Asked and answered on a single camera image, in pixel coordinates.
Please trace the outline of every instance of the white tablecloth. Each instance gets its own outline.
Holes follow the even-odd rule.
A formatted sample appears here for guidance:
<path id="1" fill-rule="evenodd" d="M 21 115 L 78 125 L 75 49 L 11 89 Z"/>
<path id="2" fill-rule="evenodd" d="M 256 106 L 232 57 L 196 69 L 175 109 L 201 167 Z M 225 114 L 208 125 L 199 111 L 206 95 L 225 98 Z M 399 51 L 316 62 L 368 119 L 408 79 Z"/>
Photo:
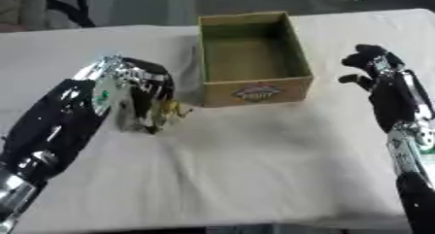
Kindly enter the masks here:
<path id="1" fill-rule="evenodd" d="M 156 136 L 113 118 L 22 217 L 17 233 L 295 222 L 406 226 L 380 130 L 341 58 L 379 44 L 435 95 L 435 16 L 426 10 L 292 17 L 316 76 L 300 104 L 195 109 Z M 0 131 L 51 87 L 114 52 L 164 65 L 197 95 L 196 27 L 123 26 L 0 35 Z"/>

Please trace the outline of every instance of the robotic arm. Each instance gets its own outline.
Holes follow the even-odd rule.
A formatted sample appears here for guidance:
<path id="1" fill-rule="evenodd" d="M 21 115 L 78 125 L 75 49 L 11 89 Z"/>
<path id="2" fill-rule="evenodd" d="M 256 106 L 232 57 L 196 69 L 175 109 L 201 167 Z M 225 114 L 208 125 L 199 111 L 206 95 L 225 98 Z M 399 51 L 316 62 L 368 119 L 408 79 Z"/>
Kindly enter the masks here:
<path id="1" fill-rule="evenodd" d="M 400 58 L 379 46 L 358 45 L 342 63 L 365 71 L 340 83 L 356 83 L 371 94 L 378 124 L 387 134 L 387 147 L 397 175 L 396 186 L 415 234 L 435 230 L 435 117 L 429 97 L 413 71 Z"/>
<path id="2" fill-rule="evenodd" d="M 120 116 L 128 115 L 128 109 L 133 112 L 120 123 L 123 128 L 153 134 L 164 124 L 162 114 L 173 103 L 173 93 L 174 82 L 162 66 L 119 55 L 104 57 L 58 84 L 4 138 L 0 233 L 13 230 L 49 180 L 76 159 L 115 104 L 120 104 Z M 152 113 L 151 108 L 158 110 Z"/>

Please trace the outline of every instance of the open box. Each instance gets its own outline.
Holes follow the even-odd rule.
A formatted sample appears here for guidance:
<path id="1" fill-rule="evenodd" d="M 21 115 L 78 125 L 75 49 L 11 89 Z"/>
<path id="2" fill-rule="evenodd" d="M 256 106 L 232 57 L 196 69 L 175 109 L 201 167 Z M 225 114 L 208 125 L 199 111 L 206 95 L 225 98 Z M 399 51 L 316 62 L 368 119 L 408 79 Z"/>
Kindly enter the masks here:
<path id="1" fill-rule="evenodd" d="M 302 101 L 313 75 L 284 12 L 200 17 L 203 105 Z"/>

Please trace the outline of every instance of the floor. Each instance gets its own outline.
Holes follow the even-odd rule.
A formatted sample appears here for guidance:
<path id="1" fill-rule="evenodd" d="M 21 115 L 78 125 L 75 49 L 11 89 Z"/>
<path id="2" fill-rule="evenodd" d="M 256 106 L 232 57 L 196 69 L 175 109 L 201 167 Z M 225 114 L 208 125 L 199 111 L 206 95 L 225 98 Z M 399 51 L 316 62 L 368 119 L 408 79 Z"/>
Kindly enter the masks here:
<path id="1" fill-rule="evenodd" d="M 255 11 L 311 15 L 353 11 L 426 8 L 435 0 L 88 0 L 98 26 L 155 24 L 193 25 L 198 16 Z"/>

